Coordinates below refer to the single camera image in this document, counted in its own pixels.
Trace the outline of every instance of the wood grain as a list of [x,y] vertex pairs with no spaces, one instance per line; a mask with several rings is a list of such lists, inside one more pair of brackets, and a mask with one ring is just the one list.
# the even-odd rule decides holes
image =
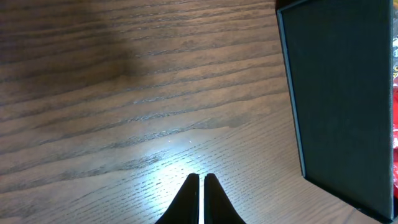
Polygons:
[[154,223],[191,172],[248,223],[374,223],[300,175],[273,1],[5,0],[0,51],[0,223]]

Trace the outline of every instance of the dark green box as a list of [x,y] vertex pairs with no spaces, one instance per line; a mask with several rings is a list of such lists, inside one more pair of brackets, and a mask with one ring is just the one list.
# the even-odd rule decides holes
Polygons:
[[304,178],[392,222],[392,1],[296,1],[277,17]]

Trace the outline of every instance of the box lid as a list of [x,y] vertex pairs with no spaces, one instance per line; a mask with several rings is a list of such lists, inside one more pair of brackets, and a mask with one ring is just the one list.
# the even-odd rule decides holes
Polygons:
[[392,1],[298,1],[278,21],[304,177],[391,221]]

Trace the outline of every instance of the red object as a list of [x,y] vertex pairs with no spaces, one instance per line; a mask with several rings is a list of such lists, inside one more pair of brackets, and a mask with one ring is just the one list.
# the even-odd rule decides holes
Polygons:
[[392,133],[394,145],[394,195],[398,198],[398,88],[394,86],[394,96],[392,100]]

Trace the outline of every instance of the wooden surface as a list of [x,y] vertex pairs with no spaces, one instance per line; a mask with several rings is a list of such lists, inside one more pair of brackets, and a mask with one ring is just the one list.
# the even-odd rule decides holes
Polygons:
[[154,223],[191,172],[247,223],[376,223],[300,175],[273,1],[5,0],[0,52],[2,224]]

